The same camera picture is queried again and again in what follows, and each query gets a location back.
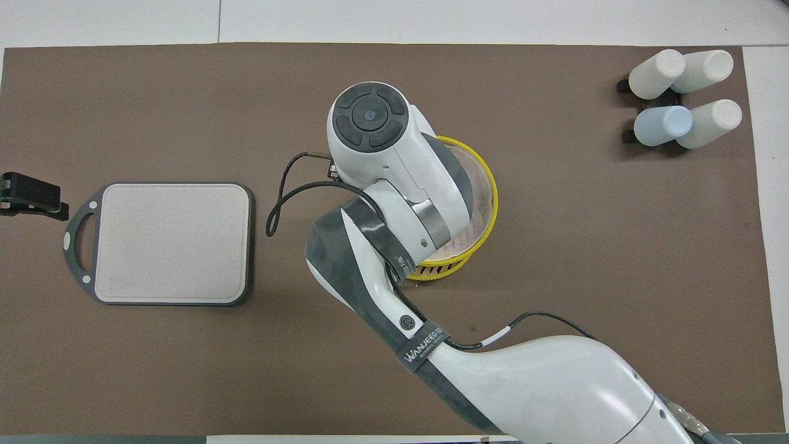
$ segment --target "robot control buttons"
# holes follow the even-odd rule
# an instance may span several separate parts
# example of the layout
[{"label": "robot control buttons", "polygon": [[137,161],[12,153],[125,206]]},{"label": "robot control buttons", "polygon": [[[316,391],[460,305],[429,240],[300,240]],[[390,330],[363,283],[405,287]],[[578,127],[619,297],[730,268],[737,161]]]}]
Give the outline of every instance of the robot control buttons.
[{"label": "robot control buttons", "polygon": [[397,90],[365,82],[337,98],[331,123],[345,146],[358,152],[380,152],[405,133],[408,117],[408,103]]}]

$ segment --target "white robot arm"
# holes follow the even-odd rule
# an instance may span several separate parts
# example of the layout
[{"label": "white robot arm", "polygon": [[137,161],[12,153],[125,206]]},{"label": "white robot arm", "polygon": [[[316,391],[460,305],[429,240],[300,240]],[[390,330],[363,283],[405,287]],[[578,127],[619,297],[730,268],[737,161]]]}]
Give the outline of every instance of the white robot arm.
[{"label": "white robot arm", "polygon": [[600,342],[545,337],[493,352],[446,344],[446,331],[396,296],[387,267],[404,279],[466,227],[466,173],[390,85],[364,82],[340,94],[327,133],[340,178],[363,189],[383,219],[359,197],[319,218],[308,267],[455,412],[527,444],[691,443],[652,389]]}]

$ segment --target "light blue bottle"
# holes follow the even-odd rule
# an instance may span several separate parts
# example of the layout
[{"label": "light blue bottle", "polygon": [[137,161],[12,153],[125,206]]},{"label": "light blue bottle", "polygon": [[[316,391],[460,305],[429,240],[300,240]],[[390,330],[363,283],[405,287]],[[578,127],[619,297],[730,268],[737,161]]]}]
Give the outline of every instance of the light blue bottle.
[{"label": "light blue bottle", "polygon": [[690,110],[679,105],[645,109],[633,130],[643,145],[656,146],[688,134],[693,126]]}]

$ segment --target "velcro strap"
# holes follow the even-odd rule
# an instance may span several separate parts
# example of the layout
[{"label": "velcro strap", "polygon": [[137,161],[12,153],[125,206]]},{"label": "velcro strap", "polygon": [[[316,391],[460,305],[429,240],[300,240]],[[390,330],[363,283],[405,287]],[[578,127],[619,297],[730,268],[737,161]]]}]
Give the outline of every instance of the velcro strap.
[{"label": "velcro strap", "polygon": [[352,198],[340,206],[370,245],[387,264],[391,265],[398,281],[406,279],[417,269],[408,250],[400,243],[397,236],[361,198]]},{"label": "velcro strap", "polygon": [[417,371],[441,343],[448,337],[447,333],[435,321],[426,321],[416,334],[406,342],[400,351],[397,352],[397,360],[400,361],[407,371],[413,373]]}]

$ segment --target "white bottle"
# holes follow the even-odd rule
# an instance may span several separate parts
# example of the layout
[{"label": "white bottle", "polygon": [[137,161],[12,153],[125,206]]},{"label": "white bottle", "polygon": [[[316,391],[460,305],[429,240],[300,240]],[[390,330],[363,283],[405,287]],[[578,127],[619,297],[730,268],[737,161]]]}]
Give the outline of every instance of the white bottle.
[{"label": "white bottle", "polygon": [[688,149],[700,148],[733,130],[742,121],[742,110],[729,99],[707,103],[690,110],[693,126],[677,142]]},{"label": "white bottle", "polygon": [[684,70],[684,57],[673,49],[664,49],[633,68],[627,80],[633,94],[652,100],[663,94]]},{"label": "white bottle", "polygon": [[676,92],[698,91],[729,77],[735,62],[726,51],[712,51],[685,54],[685,72],[671,86]]}]

